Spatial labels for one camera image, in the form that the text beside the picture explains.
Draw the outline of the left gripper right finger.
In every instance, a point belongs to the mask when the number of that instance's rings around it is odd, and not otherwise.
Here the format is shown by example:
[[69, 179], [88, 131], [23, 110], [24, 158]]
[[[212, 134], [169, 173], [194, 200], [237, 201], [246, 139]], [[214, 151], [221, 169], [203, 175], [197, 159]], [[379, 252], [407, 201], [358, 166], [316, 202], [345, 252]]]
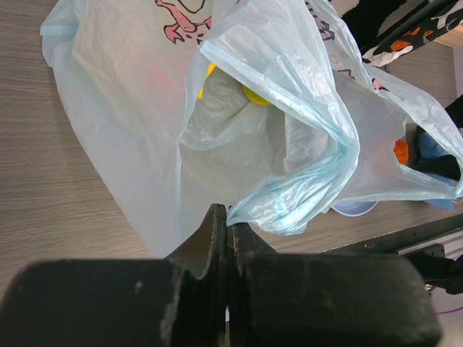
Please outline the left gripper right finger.
[[420, 274], [396, 255], [282, 254], [228, 229], [232, 346], [436, 346]]

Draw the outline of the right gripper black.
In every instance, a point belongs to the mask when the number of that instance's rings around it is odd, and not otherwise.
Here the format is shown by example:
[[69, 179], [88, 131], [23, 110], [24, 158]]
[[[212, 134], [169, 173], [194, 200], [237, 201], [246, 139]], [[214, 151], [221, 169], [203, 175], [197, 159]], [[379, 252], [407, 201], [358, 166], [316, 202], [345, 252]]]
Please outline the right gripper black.
[[461, 171], [459, 168], [459, 165], [456, 161], [456, 158], [450, 154], [436, 158], [434, 160], [429, 160], [425, 163], [418, 163], [418, 151], [416, 148], [416, 140], [417, 136], [421, 132], [426, 132], [423, 128], [418, 127], [416, 136], [415, 136], [415, 154], [416, 154], [416, 159], [414, 163], [412, 164], [412, 169], [419, 171], [424, 174], [435, 174], [440, 177], [444, 177], [445, 179], [451, 179], [453, 181], [458, 181], [460, 180], [461, 177]]

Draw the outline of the light blue plastic bag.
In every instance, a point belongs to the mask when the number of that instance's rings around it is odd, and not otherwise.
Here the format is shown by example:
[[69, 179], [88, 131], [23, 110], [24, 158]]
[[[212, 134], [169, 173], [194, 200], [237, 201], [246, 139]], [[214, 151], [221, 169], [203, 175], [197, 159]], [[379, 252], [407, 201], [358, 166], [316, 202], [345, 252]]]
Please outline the light blue plastic bag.
[[213, 203], [286, 236], [340, 202], [462, 196], [393, 151], [413, 123], [461, 162], [457, 126], [365, 63], [330, 1], [59, 1], [40, 34], [80, 144], [154, 255]]

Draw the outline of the orange fake pumpkin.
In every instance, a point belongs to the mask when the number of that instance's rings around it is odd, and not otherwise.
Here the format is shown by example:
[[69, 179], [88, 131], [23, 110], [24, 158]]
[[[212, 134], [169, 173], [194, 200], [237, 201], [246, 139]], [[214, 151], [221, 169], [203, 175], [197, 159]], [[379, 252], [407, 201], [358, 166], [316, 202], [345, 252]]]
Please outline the orange fake pumpkin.
[[394, 154], [400, 164], [407, 165], [409, 160], [409, 146], [405, 140], [397, 140], [395, 142]]

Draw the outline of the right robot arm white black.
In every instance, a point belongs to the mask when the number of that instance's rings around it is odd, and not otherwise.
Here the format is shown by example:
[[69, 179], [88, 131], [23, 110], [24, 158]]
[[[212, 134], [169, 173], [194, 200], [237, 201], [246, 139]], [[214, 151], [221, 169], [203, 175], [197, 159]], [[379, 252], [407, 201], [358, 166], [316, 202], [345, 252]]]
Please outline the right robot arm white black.
[[[415, 140], [417, 160], [412, 168], [440, 181], [461, 179], [456, 158], [440, 146], [424, 129], [417, 129]], [[443, 288], [448, 294], [462, 293], [462, 258], [452, 260], [424, 251], [410, 253], [406, 258], [417, 268], [426, 284]]]

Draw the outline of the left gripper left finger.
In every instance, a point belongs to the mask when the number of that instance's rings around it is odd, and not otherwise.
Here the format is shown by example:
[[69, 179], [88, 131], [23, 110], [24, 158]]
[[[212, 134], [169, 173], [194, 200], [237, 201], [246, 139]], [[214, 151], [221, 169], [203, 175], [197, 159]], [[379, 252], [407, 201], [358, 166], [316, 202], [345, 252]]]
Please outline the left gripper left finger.
[[3, 346], [222, 346], [226, 208], [163, 259], [32, 262], [1, 301]]

